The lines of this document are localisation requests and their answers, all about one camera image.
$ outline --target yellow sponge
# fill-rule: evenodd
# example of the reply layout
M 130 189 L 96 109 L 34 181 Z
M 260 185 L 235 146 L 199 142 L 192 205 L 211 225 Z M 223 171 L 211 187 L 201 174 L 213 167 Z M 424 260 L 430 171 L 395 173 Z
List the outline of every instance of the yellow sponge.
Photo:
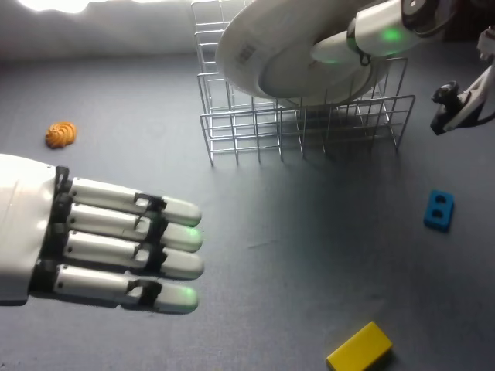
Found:
M 364 326 L 326 361 L 336 371 L 363 371 L 392 347 L 390 339 L 374 323 Z

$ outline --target blue block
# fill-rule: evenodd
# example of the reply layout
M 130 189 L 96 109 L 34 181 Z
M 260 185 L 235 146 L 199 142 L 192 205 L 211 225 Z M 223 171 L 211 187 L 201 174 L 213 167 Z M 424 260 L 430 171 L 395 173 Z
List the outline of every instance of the blue block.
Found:
M 447 192 L 432 191 L 425 214 L 425 225 L 446 232 L 450 227 L 454 196 Z

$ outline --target dish rack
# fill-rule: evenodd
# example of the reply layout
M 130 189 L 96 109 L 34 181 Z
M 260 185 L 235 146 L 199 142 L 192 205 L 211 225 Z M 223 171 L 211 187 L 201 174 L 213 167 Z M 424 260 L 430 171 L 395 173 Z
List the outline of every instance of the dish rack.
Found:
M 283 107 L 278 100 L 251 97 L 231 86 L 217 71 L 215 51 L 220 37 L 240 10 L 254 0 L 199 0 L 192 4 L 195 39 L 200 63 L 198 86 L 203 114 L 200 124 L 208 157 L 256 152 L 258 160 L 268 149 L 277 150 L 283 160 L 287 150 L 298 149 L 304 158 L 314 148 L 328 154 L 345 143 L 364 141 L 372 148 L 378 139 L 388 139 L 398 150 L 414 95 L 399 95 L 406 73 L 406 58 L 389 58 L 377 68 L 388 68 L 363 96 L 347 104 L 327 102 Z M 352 83 L 349 92 L 353 91 Z

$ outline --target metal wire rack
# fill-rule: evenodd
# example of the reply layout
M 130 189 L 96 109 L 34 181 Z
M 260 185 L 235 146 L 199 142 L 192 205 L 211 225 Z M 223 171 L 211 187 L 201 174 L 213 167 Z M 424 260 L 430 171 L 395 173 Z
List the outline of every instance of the metal wire rack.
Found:
M 377 68 L 374 87 L 348 104 L 306 105 L 299 98 L 291 107 L 278 100 L 248 96 L 232 87 L 217 71 L 214 53 L 220 37 L 240 10 L 254 0 L 199 0 L 192 4 L 196 24 L 196 45 L 201 73 L 198 85 L 204 113 L 201 128 L 211 165 L 215 155 L 241 152 L 261 153 L 297 148 L 302 157 L 312 148 L 327 153 L 342 143 L 366 141 L 370 148 L 377 139 L 392 141 L 398 150 L 404 136 L 414 95 L 399 95 L 408 60 L 390 58 Z

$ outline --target plate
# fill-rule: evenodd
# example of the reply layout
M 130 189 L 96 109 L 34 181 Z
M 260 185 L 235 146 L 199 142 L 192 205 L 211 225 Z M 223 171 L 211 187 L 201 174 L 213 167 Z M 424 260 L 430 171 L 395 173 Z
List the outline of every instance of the plate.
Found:
M 317 62 L 311 48 L 347 29 L 369 2 L 255 0 L 225 29 L 215 57 L 218 69 L 238 90 L 281 98 L 282 105 L 300 97 L 305 104 L 322 104 L 326 91 L 328 103 L 358 97 L 374 83 L 374 64 L 361 66 L 358 58 L 355 63 Z

